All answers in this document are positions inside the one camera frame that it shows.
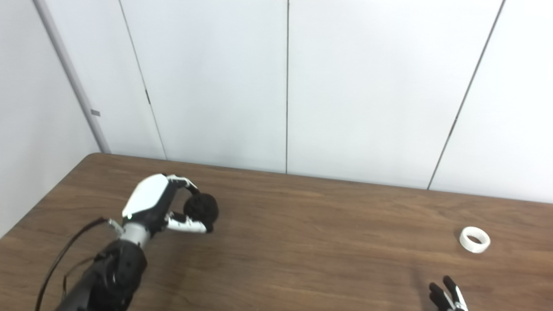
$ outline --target wooden table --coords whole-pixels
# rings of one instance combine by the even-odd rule
[[[136,184],[160,172],[214,195],[220,217],[210,235],[154,237],[130,310],[434,311],[427,286],[445,274],[471,311],[553,309],[552,205],[106,154],[84,159],[0,240],[1,308],[32,310],[69,237],[98,216],[119,219]],[[485,253],[458,243],[469,225],[491,236]],[[59,302],[63,274],[113,238],[99,227],[75,243],[43,310]]]

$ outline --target cable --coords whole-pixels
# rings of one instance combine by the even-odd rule
[[[83,234],[85,233],[86,231],[92,229],[93,227],[96,227],[97,225],[99,224],[102,224],[104,222],[107,222],[108,220],[103,218],[103,217],[100,217],[98,219],[96,219],[95,221],[92,221],[91,223],[89,223],[88,225],[84,226],[81,230],[79,230],[79,232],[77,232],[77,234],[75,234],[70,240],[69,242],[67,242],[67,244],[65,245],[65,247],[60,251],[60,253],[58,254],[58,256],[56,257],[56,259],[54,259],[54,262],[52,263],[52,266],[50,267],[50,269],[48,270],[48,272],[46,273],[46,277],[44,278],[44,281],[42,283],[42,285],[40,286],[40,290],[38,292],[38,296],[36,298],[36,305],[35,305],[35,311],[40,311],[40,305],[42,304],[42,298],[44,296],[44,292],[46,291],[46,286],[48,285],[48,281],[50,280],[50,277],[52,276],[52,273],[54,273],[54,270],[56,269],[56,267],[58,266],[58,264],[60,263],[61,259],[63,258],[63,256],[65,255],[65,253],[67,253],[67,250],[69,249],[69,247],[71,247],[71,245],[73,245],[73,243]]]
[[[67,271],[67,273],[64,275],[64,281],[63,281],[63,284],[62,284],[61,300],[64,300],[65,295],[67,294],[67,277],[70,274],[72,274],[75,269],[79,268],[80,266],[84,265],[85,263],[87,263],[89,261],[92,261],[94,258],[96,258],[96,256],[91,256],[89,258],[83,259],[83,260],[79,261],[78,263],[76,263],[74,266],[72,266],[71,269],[69,269],[69,271]]]

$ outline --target white wall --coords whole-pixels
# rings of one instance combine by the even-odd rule
[[[430,189],[553,203],[553,3],[507,0]]]
[[[111,153],[165,159],[117,0],[39,0]]]
[[[286,0],[122,4],[167,158],[284,172]]]
[[[288,172],[426,188],[500,0],[290,0]]]
[[[98,145],[33,2],[0,1],[0,236]]]

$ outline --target black sphere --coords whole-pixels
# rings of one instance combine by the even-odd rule
[[[199,193],[188,198],[184,204],[184,214],[195,221],[212,224],[219,216],[219,208],[212,195]]]

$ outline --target tape roll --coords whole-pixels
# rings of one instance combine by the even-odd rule
[[[471,239],[468,238],[469,236],[476,238],[480,243],[471,241]],[[479,254],[488,248],[491,240],[484,230],[476,227],[466,227],[461,231],[459,242],[467,251]]]

